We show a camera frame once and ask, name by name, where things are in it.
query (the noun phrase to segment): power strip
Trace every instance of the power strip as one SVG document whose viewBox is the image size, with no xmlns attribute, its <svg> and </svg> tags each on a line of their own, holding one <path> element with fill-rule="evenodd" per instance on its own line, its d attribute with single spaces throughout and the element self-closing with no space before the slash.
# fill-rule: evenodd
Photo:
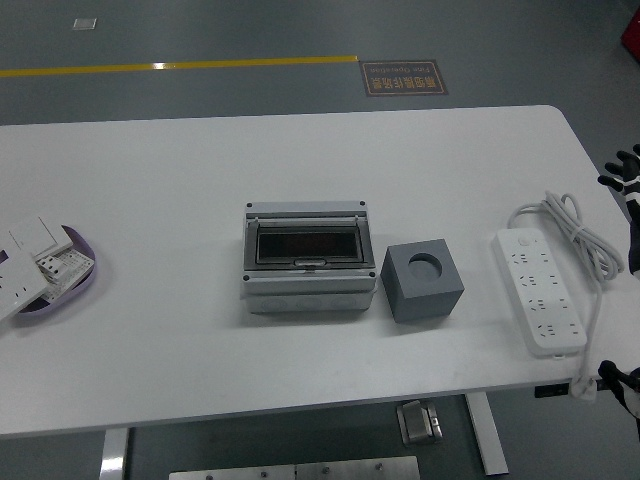
<svg viewBox="0 0 640 480">
<path fill-rule="evenodd" d="M 549 356 L 580 351 L 587 336 L 542 232 L 536 228 L 500 230 L 493 246 L 531 353 Z"/>
</svg>

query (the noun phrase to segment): power socket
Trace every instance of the power socket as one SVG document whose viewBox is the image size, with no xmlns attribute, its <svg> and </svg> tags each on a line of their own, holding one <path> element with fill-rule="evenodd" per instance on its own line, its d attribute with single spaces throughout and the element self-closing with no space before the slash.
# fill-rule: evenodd
<svg viewBox="0 0 640 480">
<path fill-rule="evenodd" d="M 18 248 L 0 249 L 0 320 L 22 310 L 48 287 L 30 254 Z"/>
<path fill-rule="evenodd" d="M 563 355 L 587 343 L 551 249 L 536 228 L 498 231 L 493 242 L 524 340 L 534 355 Z"/>
<path fill-rule="evenodd" d="M 42 295 L 42 298 L 49 303 L 54 303 L 66 292 L 75 288 L 87 276 L 94 264 L 92 259 L 73 248 L 58 254 L 57 259 L 67 267 L 68 271 L 62 280 L 55 285 L 50 284 L 49 289 Z"/>
<path fill-rule="evenodd" d="M 51 255 L 38 260 L 38 266 L 42 273 L 53 283 L 64 281 L 71 273 L 69 267 L 62 260 Z"/>
</svg>

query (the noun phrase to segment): power cord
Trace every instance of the power cord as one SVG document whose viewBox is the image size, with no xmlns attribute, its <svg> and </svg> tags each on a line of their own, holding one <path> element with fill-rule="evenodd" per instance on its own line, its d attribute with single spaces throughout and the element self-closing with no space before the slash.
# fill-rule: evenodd
<svg viewBox="0 0 640 480">
<path fill-rule="evenodd" d="M 613 280 L 618 273 L 624 271 L 624 260 L 615 247 L 582 223 L 580 206 L 573 195 L 566 193 L 560 197 L 549 191 L 546 191 L 545 195 L 546 198 L 540 203 L 523 205 L 513 212 L 509 217 L 507 226 L 514 228 L 516 217 L 525 213 L 548 213 L 551 215 L 562 234 L 573 245 L 578 258 L 580 258 L 595 286 L 596 302 L 591 314 L 591 321 L 587 327 L 587 343 L 584 347 L 582 363 L 577 374 L 571 380 L 570 387 L 573 397 L 593 400 L 595 399 L 597 385 L 589 377 L 588 366 L 593 336 L 602 305 L 602 285 Z M 571 200 L 573 211 L 569 209 L 567 200 Z"/>
</svg>

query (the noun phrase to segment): electrical socket panel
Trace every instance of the electrical socket panel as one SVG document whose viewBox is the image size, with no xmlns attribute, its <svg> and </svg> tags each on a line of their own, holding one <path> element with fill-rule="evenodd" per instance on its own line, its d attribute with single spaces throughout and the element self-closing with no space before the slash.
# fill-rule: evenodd
<svg viewBox="0 0 640 480">
<path fill-rule="evenodd" d="M 53 283 L 64 281 L 71 273 L 69 267 L 60 259 L 47 255 L 38 260 L 40 271 Z"/>
<path fill-rule="evenodd" d="M 531 353 L 580 351 L 587 336 L 543 233 L 536 228 L 500 230 L 493 247 Z"/>
<path fill-rule="evenodd" d="M 58 259 L 68 268 L 68 273 L 56 284 L 49 284 L 49 288 L 42 295 L 42 298 L 49 303 L 54 303 L 75 288 L 87 276 L 94 264 L 92 259 L 73 248 L 58 254 Z"/>
<path fill-rule="evenodd" d="M 31 255 L 15 246 L 0 247 L 0 321 L 22 310 L 48 287 Z"/>
<path fill-rule="evenodd" d="M 21 250 L 30 253 L 36 261 L 73 245 L 62 225 L 44 215 L 25 218 L 9 228 L 9 235 Z"/>
</svg>

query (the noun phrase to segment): gray foam block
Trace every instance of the gray foam block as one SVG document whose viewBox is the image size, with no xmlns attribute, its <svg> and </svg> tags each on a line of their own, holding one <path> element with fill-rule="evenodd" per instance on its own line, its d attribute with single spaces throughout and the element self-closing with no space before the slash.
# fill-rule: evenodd
<svg viewBox="0 0 640 480">
<path fill-rule="evenodd" d="M 380 277 L 398 323 L 449 315 L 464 292 L 444 239 L 388 247 Z"/>
</svg>

